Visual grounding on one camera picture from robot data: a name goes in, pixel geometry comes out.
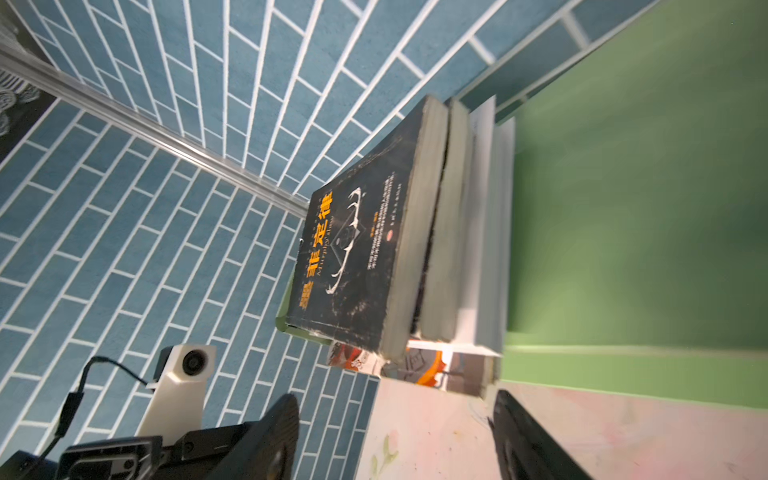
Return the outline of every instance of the camera lens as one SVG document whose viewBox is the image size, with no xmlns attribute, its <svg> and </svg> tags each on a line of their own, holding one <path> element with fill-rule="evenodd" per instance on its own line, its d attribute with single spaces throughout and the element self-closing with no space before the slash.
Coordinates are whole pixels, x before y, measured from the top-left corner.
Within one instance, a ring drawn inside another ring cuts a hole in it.
<svg viewBox="0 0 768 480">
<path fill-rule="evenodd" d="M 205 353 L 200 350 L 192 350 L 184 356 L 184 361 L 181 363 L 181 367 L 187 375 L 197 375 L 205 368 Z"/>
</svg>

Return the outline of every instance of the black book cover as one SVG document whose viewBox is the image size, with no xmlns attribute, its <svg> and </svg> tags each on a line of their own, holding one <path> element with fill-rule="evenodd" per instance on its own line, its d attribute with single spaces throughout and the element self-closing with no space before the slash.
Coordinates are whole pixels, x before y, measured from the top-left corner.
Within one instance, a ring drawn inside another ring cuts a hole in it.
<svg viewBox="0 0 768 480">
<path fill-rule="evenodd" d="M 424 106 L 420 101 L 357 165 L 312 195 L 290 325 L 379 351 Z"/>
</svg>

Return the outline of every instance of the stack of books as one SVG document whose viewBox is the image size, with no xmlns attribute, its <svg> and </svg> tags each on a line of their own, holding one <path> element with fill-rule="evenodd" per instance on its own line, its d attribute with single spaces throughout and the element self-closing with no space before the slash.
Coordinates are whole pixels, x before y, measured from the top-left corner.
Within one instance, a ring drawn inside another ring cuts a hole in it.
<svg viewBox="0 0 768 480">
<path fill-rule="evenodd" d="M 502 354 L 515 124 L 494 116 L 427 96 L 312 195 L 285 320 L 332 364 L 421 379 Z"/>
</svg>

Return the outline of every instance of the black book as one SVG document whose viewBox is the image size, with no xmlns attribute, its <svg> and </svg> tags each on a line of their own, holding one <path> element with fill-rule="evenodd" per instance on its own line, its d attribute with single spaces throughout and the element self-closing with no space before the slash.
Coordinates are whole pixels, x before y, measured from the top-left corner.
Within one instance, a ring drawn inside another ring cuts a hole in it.
<svg viewBox="0 0 768 480">
<path fill-rule="evenodd" d="M 425 97 L 357 165 L 312 195 L 290 325 L 387 359 L 405 353 L 447 131 L 448 108 Z"/>
</svg>

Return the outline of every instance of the black cable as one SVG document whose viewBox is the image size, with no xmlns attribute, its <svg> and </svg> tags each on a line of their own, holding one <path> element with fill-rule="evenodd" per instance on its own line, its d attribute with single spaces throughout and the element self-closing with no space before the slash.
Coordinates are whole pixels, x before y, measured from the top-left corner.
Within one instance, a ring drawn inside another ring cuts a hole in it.
<svg viewBox="0 0 768 480">
<path fill-rule="evenodd" d="M 78 412 L 78 408 L 80 407 L 80 403 L 83 401 L 83 397 L 85 396 L 85 380 L 88 379 L 88 372 L 91 370 L 91 365 L 94 363 L 111 363 L 112 365 L 118 367 L 122 371 L 126 372 L 128 375 L 132 376 L 137 382 L 141 383 L 142 385 L 146 386 L 147 381 L 142 379 L 140 376 L 133 373 L 128 367 L 123 365 L 122 363 L 113 360 L 106 356 L 92 356 L 90 360 L 88 360 L 88 363 L 85 364 L 83 367 L 83 373 L 80 376 L 80 384 L 78 385 L 78 389 L 74 392 L 69 392 L 67 394 L 67 399 L 64 401 L 64 406 L 61 407 L 61 414 L 58 416 L 58 425 L 56 425 L 56 431 L 54 432 L 54 437 L 51 440 L 51 443 L 48 444 L 47 447 L 45 447 L 45 450 L 43 450 L 43 453 L 38 456 L 38 458 L 35 460 L 35 463 L 33 463 L 26 472 L 22 473 L 22 476 L 19 477 L 19 480 L 24 480 L 27 475 L 32 473 L 37 467 L 40 466 L 40 464 L 45 460 L 45 457 L 48 456 L 49 453 L 51 453 L 51 450 L 56 446 L 59 440 L 63 439 L 65 435 L 67 435 L 67 430 L 69 430 L 69 426 L 72 424 L 72 421 L 74 420 L 74 415 Z"/>
</svg>

